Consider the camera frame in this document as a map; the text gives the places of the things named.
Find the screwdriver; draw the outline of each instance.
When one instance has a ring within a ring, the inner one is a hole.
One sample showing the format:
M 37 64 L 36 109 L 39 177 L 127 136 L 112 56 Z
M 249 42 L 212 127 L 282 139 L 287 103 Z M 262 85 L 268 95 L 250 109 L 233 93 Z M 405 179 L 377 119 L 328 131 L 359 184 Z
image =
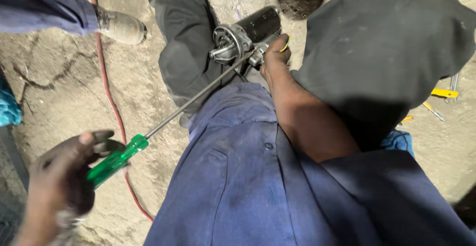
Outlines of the screwdriver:
M 196 94 L 192 99 L 190 99 L 187 103 L 183 106 L 175 110 L 169 117 L 163 120 L 159 125 L 154 127 L 150 132 L 146 135 L 136 134 L 130 142 L 126 145 L 126 148 L 123 151 L 115 151 L 112 152 L 107 158 L 101 161 L 98 165 L 94 166 L 87 174 L 86 179 L 92 183 L 94 189 L 97 189 L 103 182 L 108 180 L 111 176 L 113 176 L 117 171 L 124 168 L 129 159 L 134 156 L 137 152 L 144 150 L 148 147 L 149 142 L 148 139 L 153 136 L 155 133 L 158 132 L 162 127 L 164 127 L 167 123 L 169 123 L 173 118 L 179 115 L 184 109 L 186 109 L 189 105 L 191 105 L 194 101 L 196 101 L 199 97 L 204 95 L 208 90 L 210 90 L 215 84 L 217 84 L 223 77 L 228 75 L 232 72 L 236 67 L 241 65 L 242 62 L 246 61 L 255 50 L 252 50 L 246 53 L 243 57 L 239 60 L 236 60 L 235 63 L 229 67 L 222 75 L 212 81 L 207 87 L 201 90 L 198 94 Z
M 445 121 L 445 119 L 428 103 L 427 101 L 423 102 L 423 105 L 426 107 L 426 109 L 430 110 L 431 113 L 435 114 L 435 116 L 440 119 L 440 121 Z

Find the electrical wire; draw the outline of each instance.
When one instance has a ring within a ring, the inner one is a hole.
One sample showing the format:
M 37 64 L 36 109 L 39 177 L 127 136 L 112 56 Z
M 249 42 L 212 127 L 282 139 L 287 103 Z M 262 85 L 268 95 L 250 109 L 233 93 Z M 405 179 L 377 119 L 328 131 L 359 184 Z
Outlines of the electrical wire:
M 98 0 L 91 0 L 92 4 L 98 4 Z M 106 73 L 106 64 L 104 62 L 104 55 L 102 54 L 102 44 L 101 44 L 101 34 L 96 33 L 96 48 L 98 49 L 98 58 L 99 58 L 99 65 L 101 66 L 101 75 L 102 75 L 102 82 L 104 84 L 104 91 L 106 92 L 106 96 L 108 97 L 109 103 L 111 104 L 112 110 L 114 111 L 114 115 L 116 116 L 116 121 L 118 122 L 120 133 L 122 136 L 122 143 L 127 144 L 126 140 L 126 130 L 124 128 L 124 123 L 122 122 L 122 118 L 120 116 L 119 110 L 116 106 L 116 103 L 114 103 L 114 99 L 112 99 L 111 91 L 109 89 L 109 82 L 108 82 L 108 75 Z M 127 167 L 122 169 L 124 172 L 124 181 L 126 182 L 126 186 L 129 190 L 130 195 L 132 196 L 132 199 L 134 200 L 134 203 L 137 205 L 139 210 L 151 221 L 154 221 L 154 219 L 144 210 L 144 208 L 141 206 L 139 200 L 137 200 L 136 193 L 134 192 L 134 189 L 130 185 L 129 181 L 129 175 L 128 175 L 128 169 Z

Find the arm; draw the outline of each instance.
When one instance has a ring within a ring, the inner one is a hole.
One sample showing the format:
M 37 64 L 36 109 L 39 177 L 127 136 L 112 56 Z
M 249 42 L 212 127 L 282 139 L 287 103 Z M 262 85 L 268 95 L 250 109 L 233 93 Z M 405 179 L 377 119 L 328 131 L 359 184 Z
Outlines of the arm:
M 354 138 L 334 111 L 302 88 L 286 63 L 288 40 L 282 34 L 268 48 L 261 75 L 268 83 L 276 107 L 277 121 L 290 142 L 316 162 L 360 152 Z
M 88 165 L 124 146 L 112 131 L 85 132 L 46 152 L 30 167 L 25 218 L 11 246 L 45 246 L 62 228 L 92 209 L 94 191 Z

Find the blue work shirt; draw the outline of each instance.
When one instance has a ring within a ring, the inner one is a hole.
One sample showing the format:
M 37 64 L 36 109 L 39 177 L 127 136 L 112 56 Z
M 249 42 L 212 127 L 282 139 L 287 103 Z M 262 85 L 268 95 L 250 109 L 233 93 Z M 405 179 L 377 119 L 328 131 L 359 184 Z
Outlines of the blue work shirt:
M 146 246 L 476 245 L 408 152 L 318 164 L 259 84 L 218 91 L 188 130 Z

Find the dirt floor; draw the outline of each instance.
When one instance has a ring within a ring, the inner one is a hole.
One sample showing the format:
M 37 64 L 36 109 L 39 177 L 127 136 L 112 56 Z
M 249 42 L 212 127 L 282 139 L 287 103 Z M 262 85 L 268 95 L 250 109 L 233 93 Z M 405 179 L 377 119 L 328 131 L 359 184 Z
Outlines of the dirt floor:
M 460 0 L 476 10 L 476 0 Z M 291 68 L 298 69 L 304 54 L 306 18 L 312 9 L 290 0 L 210 0 L 222 23 L 238 20 L 266 5 L 280 5 L 283 31 L 292 35 Z M 128 46 L 103 38 L 110 88 L 124 120 L 128 139 L 145 133 L 175 106 L 158 69 L 165 43 L 147 0 L 99 0 L 106 9 L 132 14 L 149 30 L 146 42 Z M 57 29 L 28 34 L 0 34 L 0 66 L 17 101 L 23 121 L 14 130 L 28 163 L 60 141 L 84 130 L 114 129 L 116 120 L 104 94 L 92 35 L 72 36 Z M 449 80 L 440 83 L 447 89 Z M 461 73 L 461 98 L 446 104 L 429 102 L 445 118 L 441 122 L 420 106 L 403 130 L 413 135 L 416 159 L 449 201 L 458 200 L 476 181 L 476 57 Z M 149 148 L 132 159 L 133 187 L 152 215 L 158 211 L 181 153 L 187 132 L 172 121 L 151 139 Z M 113 176 L 96 194 L 96 204 L 80 229 L 81 245 L 142 245 L 151 222 L 134 205 L 122 173 Z

